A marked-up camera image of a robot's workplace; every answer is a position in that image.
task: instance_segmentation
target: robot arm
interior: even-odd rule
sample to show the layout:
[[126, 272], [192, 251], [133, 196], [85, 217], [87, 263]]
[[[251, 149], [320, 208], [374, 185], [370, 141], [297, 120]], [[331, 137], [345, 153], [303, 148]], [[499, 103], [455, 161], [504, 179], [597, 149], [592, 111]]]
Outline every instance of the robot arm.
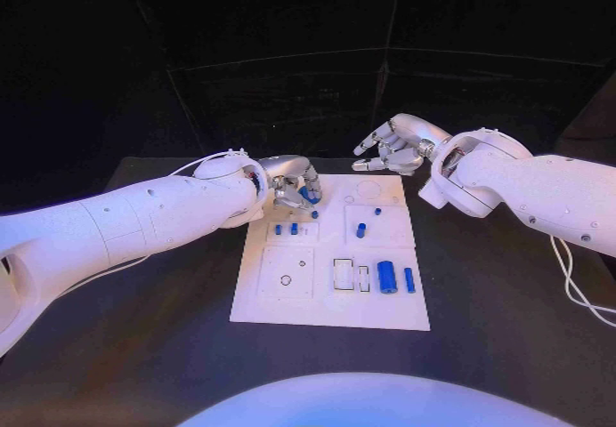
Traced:
[[616, 169], [561, 156], [534, 157], [498, 130], [449, 135], [421, 118], [398, 114], [367, 137], [355, 154], [378, 144], [380, 157], [355, 170], [388, 168], [411, 175], [424, 158], [430, 180], [420, 197], [483, 218], [505, 202], [533, 229], [616, 256]]
[[182, 168], [100, 196], [0, 217], [0, 356], [74, 284], [260, 219], [269, 188], [277, 205], [312, 209], [296, 192], [303, 176], [309, 195], [320, 199], [305, 157], [254, 161], [230, 151], [192, 164], [199, 162], [191, 177], [176, 175]]

